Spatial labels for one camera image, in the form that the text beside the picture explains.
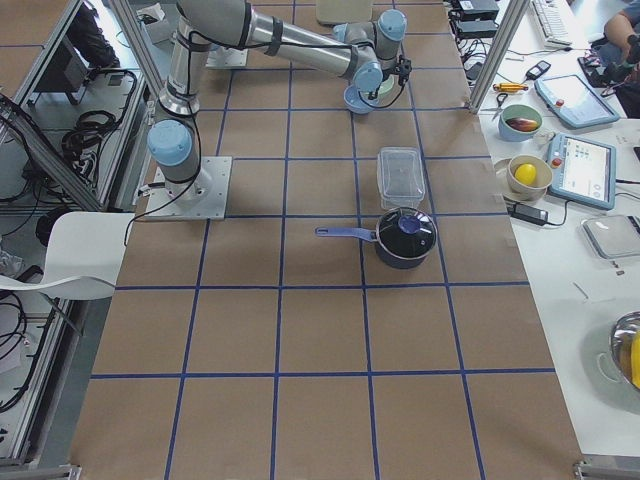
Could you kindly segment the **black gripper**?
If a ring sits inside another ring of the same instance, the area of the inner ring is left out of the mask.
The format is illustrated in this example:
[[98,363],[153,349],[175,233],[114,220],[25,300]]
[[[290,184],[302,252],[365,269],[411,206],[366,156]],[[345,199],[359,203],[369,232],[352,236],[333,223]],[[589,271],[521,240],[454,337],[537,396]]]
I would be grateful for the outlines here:
[[[394,87],[398,86],[400,89],[402,89],[408,82],[411,71],[411,60],[404,57],[403,55],[400,55],[397,58],[395,65],[384,72],[383,81],[392,76],[395,79]],[[377,98],[378,88],[375,91],[368,93],[369,98]]]

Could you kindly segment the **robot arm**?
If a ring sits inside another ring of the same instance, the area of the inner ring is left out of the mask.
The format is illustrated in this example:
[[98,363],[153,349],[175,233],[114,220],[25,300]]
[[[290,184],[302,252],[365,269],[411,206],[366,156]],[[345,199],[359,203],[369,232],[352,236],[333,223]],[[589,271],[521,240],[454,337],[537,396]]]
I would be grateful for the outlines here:
[[170,200],[190,200],[206,189],[196,117],[199,87],[209,52],[216,47],[257,50],[348,81],[351,108],[378,108],[380,87],[396,76],[404,85],[411,62],[400,52],[407,29],[399,10],[377,20],[336,26],[331,37],[257,11],[247,1],[180,1],[171,66],[158,98],[159,113],[148,149],[164,176]]

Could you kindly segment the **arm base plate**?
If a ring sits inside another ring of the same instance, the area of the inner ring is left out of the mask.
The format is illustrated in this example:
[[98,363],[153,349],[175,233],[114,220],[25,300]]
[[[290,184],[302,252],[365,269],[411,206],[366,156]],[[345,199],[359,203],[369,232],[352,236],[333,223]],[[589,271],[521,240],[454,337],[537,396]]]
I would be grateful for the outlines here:
[[216,46],[209,51],[206,67],[215,70],[242,69],[247,65],[246,50]]
[[150,191],[145,217],[158,221],[223,220],[231,169],[230,156],[204,156],[195,183],[177,200],[171,196],[181,193],[175,184]]

